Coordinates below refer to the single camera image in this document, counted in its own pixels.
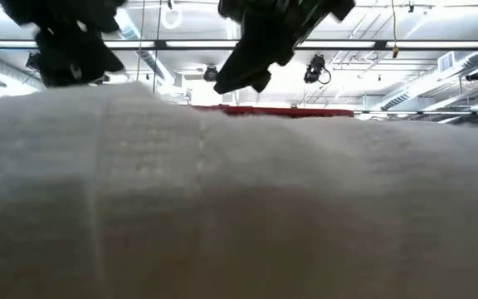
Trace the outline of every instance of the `industrial ceiling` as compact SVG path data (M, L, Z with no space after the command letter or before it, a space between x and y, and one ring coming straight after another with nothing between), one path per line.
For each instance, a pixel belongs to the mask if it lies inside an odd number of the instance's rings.
M395 12L400 45L404 40L426 41L427 45L434 41L430 48L436 47L436 50L428 51L427 47L425 51L404 51L400 47L395 59L392 51L377 47L298 50L289 65L271 69L272 81L263 93L244 89L219 96L212 91L212 84L202 79L202 73L208 65L218 68L230 51L225 47L210 50L211 45L215 41L234 41L241 33L237 24L218 15L217 0L176 0L173 10L167 1L147 0L144 5L142 0L129 0L119 17L130 20L144 40L213 42L200 49L151 50L163 71L176 78L158 88L154 88L157 85L153 85L154 73L149 64L134 51L115 53L126 66L128 80L143 81L164 98L179 103L183 103L189 91L193 96L191 103L199 105L429 111L478 106L478 81L466 80L467 75L478 72L478 0L396 0L394 10L391 0L357 0L356 3L357 7L346 19L337 22L327 17L309 39L349 41L352 45L359 40L391 42ZM34 27L17 26L0 8L0 75L12 83L0 86L0 96L42 88L37 74L25 67L29 53L34 50L17 50L19 42L32 41L34 30ZM123 38L122 34L105 36L106 41ZM464 43L443 46L447 41ZM457 46L463 51L454 51ZM471 46L473 50L466 51L469 50L466 47ZM329 84L303 81L306 65L315 53L323 54L327 61L332 77ZM125 81L125 77L116 77L113 81Z

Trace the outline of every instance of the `black cable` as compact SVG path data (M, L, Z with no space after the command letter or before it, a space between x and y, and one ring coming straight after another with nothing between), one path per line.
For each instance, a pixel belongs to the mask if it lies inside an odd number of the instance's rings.
M31 80L31 78L34 77L34 75L36 75L38 73L38 71L34 71L24 82L22 82L22 85L24 85L25 83L27 83L29 80Z
M159 28L162 24L162 5L163 0L159 0L159 10L158 10L158 28L156 28L156 40L159 41ZM156 68L158 67L158 49L154 50L154 65L153 65L153 94L156 93Z
M319 82L320 82L320 84L322 84L322 85L328 85L328 84L331 82L331 72L329 72L326 68L324 68L324 71L328 73L328 75L329 75L329 80L324 83L324 82L322 82L322 81L320 80L320 78L319 78Z

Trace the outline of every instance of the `ceiling beam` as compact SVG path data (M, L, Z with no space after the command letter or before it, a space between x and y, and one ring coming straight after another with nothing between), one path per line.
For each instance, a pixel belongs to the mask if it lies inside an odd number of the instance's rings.
M105 41L113 51L201 51L233 50L238 40L142 40ZM478 41L403 40L307 40L297 51L478 51ZM0 40L0 50L36 50L34 41Z
M433 111L433 110L436 110L436 109L444 108L446 106L449 106L449 105L455 103L456 101L463 100L466 97L474 95L476 93L478 93L478 87L475 87L471 90L468 90L467 92L462 93L458 96L453 96L452 98L449 98L449 99L446 99L446 100L441 100L434 105L430 105L430 106L426 107L423 110L424 111Z

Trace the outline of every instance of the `black robotic arm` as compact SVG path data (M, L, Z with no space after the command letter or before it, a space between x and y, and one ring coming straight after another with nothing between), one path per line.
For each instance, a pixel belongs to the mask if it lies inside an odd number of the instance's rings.
M121 61L101 34L116 32L114 16L127 0L0 0L18 25L36 24L38 69L47 87L88 84ZM342 20L354 0L220 0L219 13L241 24L242 37L217 74L219 94L252 86L261 92L272 63L286 65L297 44L329 14ZM85 24L83 30L78 22Z

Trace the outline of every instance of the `ceiling light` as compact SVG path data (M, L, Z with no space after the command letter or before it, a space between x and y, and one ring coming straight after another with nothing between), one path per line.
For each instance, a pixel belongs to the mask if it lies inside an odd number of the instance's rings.
M0 81L7 85L4 90L8 96L22 96L37 91L35 87L23 84L23 82L2 73L0 73Z
M467 111L425 111L423 115L470 115Z
M0 47L19 47L23 49L36 49L34 41L0 41Z
M154 42L140 42L140 41L110 41L110 42L105 42L105 45L108 48L115 48L115 49L123 49L123 48L129 48L129 49L134 49L134 48L150 48L154 47Z
M235 47L237 41L168 41L168 47Z
M160 95L184 95L186 90L182 87L165 84L158 87L158 93Z
M395 42L387 42L387 48L394 48ZM478 42L398 42L398 48L478 48Z
M301 47L323 47L323 48L373 48L375 46L375 42L362 42L362 41L347 41L347 42L340 42L340 41L305 41L298 45L298 48Z
M449 124L450 122L455 121L455 120L459 120L460 118L461 118L460 116L451 117L451 118L448 118L448 119L445 119L445 120L438 121L438 124Z
M202 75L204 73L204 69L200 68L196 70L176 70L176 72L184 76L195 76L195 75Z

